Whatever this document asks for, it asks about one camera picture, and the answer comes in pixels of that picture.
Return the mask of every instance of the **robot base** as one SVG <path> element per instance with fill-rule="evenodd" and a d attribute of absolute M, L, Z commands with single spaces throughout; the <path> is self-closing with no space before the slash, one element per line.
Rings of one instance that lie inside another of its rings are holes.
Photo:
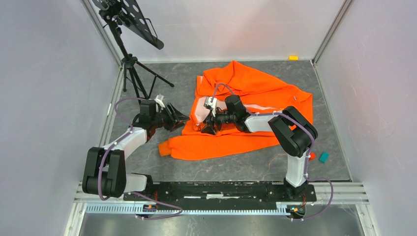
<path fill-rule="evenodd" d="M 268 210 L 276 209 L 277 202 L 317 201 L 314 186 L 306 187 L 291 199 L 282 182 L 226 181 L 226 182 L 156 182 L 150 183 L 142 194 L 184 210 Z M 124 201 L 143 201 L 141 197 L 125 194 Z M 158 205 L 158 209 L 170 209 Z"/>
<path fill-rule="evenodd" d="M 298 198 L 300 196 L 302 197 L 303 194 L 305 194 L 306 188 L 308 186 L 308 182 L 304 181 L 304 183 L 302 183 L 300 186 L 294 187 L 287 181 L 286 178 L 284 178 L 285 196 L 289 199 Z"/>

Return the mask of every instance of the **music stand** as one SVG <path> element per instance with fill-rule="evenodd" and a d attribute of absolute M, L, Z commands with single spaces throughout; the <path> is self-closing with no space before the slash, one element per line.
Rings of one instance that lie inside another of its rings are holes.
<path fill-rule="evenodd" d="M 139 35 L 141 38 L 146 40 L 148 43 L 152 44 L 157 49 L 162 49 L 164 43 L 158 39 L 155 29 L 153 28 L 152 22 L 149 18 L 145 18 L 139 8 L 136 0 L 92 0 L 94 5 L 96 5 L 100 10 L 98 14 L 103 18 L 110 28 L 110 31 L 115 38 L 117 45 L 120 47 L 121 53 L 124 58 L 121 60 L 123 65 L 123 91 L 126 91 L 126 79 L 127 71 L 130 74 L 132 79 L 133 88 L 135 89 L 136 96 L 140 98 L 139 91 L 144 95 L 143 98 L 149 99 L 153 91 L 153 86 L 157 78 L 169 84 L 171 87 L 174 87 L 174 84 L 170 83 L 162 76 L 158 75 L 142 63 L 138 62 L 137 57 L 132 56 L 132 54 L 127 53 L 126 48 L 123 45 L 123 41 L 120 37 L 121 28 L 119 26 L 124 25 L 135 34 Z M 155 36 L 151 33 L 148 21 L 152 26 Z M 138 73 L 134 65 L 137 64 L 143 69 L 147 70 L 149 73 L 154 75 L 152 86 L 150 87 L 149 93 L 146 92 L 145 87 L 142 84 L 142 81 L 139 78 Z"/>

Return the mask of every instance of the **yellow block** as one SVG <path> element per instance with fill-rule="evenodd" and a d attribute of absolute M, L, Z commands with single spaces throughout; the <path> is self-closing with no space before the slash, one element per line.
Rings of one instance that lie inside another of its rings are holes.
<path fill-rule="evenodd" d="M 289 56 L 288 60 L 298 60 L 298 56 Z"/>

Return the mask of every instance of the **teal block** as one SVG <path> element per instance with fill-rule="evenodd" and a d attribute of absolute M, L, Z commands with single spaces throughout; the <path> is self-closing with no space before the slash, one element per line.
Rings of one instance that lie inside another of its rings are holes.
<path fill-rule="evenodd" d="M 324 151 L 322 155 L 320 156 L 319 161 L 325 163 L 327 159 L 328 159 L 328 153 Z"/>

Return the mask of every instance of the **perforated panel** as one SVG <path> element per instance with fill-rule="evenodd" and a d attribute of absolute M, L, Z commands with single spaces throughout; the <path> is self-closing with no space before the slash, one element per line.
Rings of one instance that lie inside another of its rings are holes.
<path fill-rule="evenodd" d="M 142 214 L 143 204 L 89 204 L 86 213 Z"/>
<path fill-rule="evenodd" d="M 158 49 L 164 47 L 164 43 L 157 38 L 155 29 L 149 28 L 150 20 L 145 18 L 135 0 L 92 0 L 94 5 L 112 16 L 112 19 L 119 17 L 124 26 L 135 34 L 146 40 Z"/>

